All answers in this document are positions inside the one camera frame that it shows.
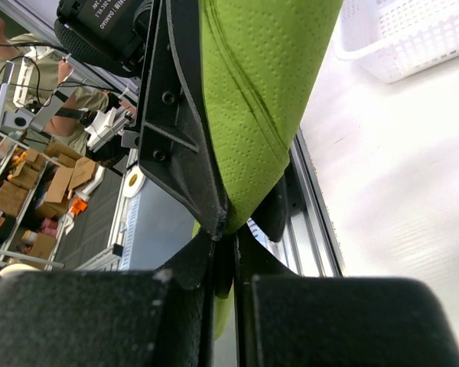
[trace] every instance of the person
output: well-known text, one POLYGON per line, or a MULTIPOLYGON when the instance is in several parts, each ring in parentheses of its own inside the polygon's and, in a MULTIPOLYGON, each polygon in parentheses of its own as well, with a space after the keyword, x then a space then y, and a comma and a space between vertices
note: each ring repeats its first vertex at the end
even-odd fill
MULTIPOLYGON (((41 41, 33 34, 22 34, 11 39, 7 39, 4 33, 5 22, 0 17, 0 44, 18 44, 21 42, 38 42, 41 41)), ((0 72, 5 65, 5 62, 10 60, 15 64, 14 73, 12 76, 12 84, 17 84, 18 73, 21 68, 23 56, 31 49, 29 47, 1 47, 0 46, 0 72)), ((28 84, 26 103, 37 101, 45 103, 50 97, 52 90, 57 87, 71 72, 72 68, 68 62, 62 60, 55 53, 39 60, 37 63, 39 72, 34 69, 31 81, 28 84)), ((11 88, 8 92, 8 99, 5 109, 7 111, 15 111, 17 107, 13 103, 13 95, 15 88, 11 88)), ((88 90, 83 87, 76 89, 76 92, 64 103, 64 108, 82 109, 87 108, 91 111, 109 111, 112 107, 119 107, 119 99, 113 94, 103 93, 101 90, 88 90)), ((6 128, 3 128, 4 133, 10 133, 6 128)), ((48 133, 56 141, 67 145, 77 153, 87 156, 88 158, 98 161, 102 165, 112 166, 127 154, 127 149, 121 147, 121 137, 117 135, 113 140, 104 145, 100 150, 93 153, 90 151, 86 143, 88 141, 88 133, 85 132, 83 126, 75 119, 69 119, 60 116, 54 116, 44 128, 44 132, 48 133)), ((27 139, 37 144, 47 144, 47 139, 44 136, 34 132, 32 129, 27 131, 27 139)))

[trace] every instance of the beige shirt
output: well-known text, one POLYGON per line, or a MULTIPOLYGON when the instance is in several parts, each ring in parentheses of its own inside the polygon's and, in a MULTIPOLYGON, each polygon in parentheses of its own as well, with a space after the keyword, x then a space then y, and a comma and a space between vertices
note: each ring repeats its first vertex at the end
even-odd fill
MULTIPOLYGON (((36 38, 33 34, 22 34, 20 36, 14 37, 10 40, 11 44, 19 43, 19 42, 38 42, 41 41, 36 38)), ((30 51, 29 47, 19 47, 21 50, 21 54, 26 54, 30 51)), ((42 60, 37 62, 37 66, 40 70, 40 84, 39 84, 39 100, 42 103, 45 103, 46 100, 51 96, 52 89, 54 89, 58 84, 58 63, 61 61, 61 57, 57 56, 56 54, 50 54, 49 56, 45 57, 42 60)), ((5 60, 0 60, 0 69, 4 66, 5 60)), ((15 68, 14 74, 12 77, 12 83, 17 84, 18 73, 21 69, 22 59, 18 58, 14 60, 15 68)), ((28 89, 28 98, 27 103, 37 100, 37 71, 34 69, 34 72, 31 77, 31 81, 29 83, 28 89)), ((15 93, 15 88, 10 88, 8 92, 8 100, 6 105, 6 110, 8 111, 15 111, 17 107, 14 105, 13 97, 15 93)), ((103 94, 99 90, 89 91, 84 88, 77 88, 75 92, 76 96, 76 107, 78 109, 87 108, 92 111, 104 111, 109 104, 108 97, 103 94)), ((86 142, 88 141, 89 135, 84 131, 83 126, 78 123, 76 125, 75 131, 71 136, 64 137, 64 136, 57 136, 52 135, 54 139, 58 142, 70 146, 76 152, 81 155, 85 155, 86 153, 86 142)), ((43 149, 45 144, 47 144, 47 139, 37 132, 33 131, 32 129, 28 129, 28 144, 34 148, 40 148, 37 146, 37 142, 40 142, 40 145, 43 145, 43 149)))

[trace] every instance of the tape roll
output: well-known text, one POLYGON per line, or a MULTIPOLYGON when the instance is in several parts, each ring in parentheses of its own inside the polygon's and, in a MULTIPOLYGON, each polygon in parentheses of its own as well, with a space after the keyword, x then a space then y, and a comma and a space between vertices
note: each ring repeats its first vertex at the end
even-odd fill
POLYGON ((136 195, 145 183, 145 175, 139 169, 139 166, 132 168, 124 180, 122 195, 124 197, 133 197, 136 195))

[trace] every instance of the screw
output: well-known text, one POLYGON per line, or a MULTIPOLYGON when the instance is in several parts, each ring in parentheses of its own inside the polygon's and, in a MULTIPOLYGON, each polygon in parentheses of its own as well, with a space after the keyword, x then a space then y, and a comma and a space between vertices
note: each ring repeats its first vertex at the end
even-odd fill
POLYGON ((157 149, 153 152, 153 158, 158 162, 162 162, 165 159, 167 159, 167 154, 164 151, 160 151, 157 149))
POLYGON ((173 105, 175 103, 175 100, 177 99, 177 97, 175 97, 175 94, 173 94, 172 92, 170 92, 169 90, 164 92, 162 95, 161 95, 161 100, 163 101, 163 103, 165 105, 173 105))

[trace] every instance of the white tabletop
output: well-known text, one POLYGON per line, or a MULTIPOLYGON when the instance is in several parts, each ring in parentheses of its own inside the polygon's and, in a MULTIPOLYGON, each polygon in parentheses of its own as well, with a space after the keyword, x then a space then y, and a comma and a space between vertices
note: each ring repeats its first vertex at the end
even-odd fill
POLYGON ((384 84, 329 50, 302 128, 348 275, 426 282, 459 339, 459 57, 384 84))

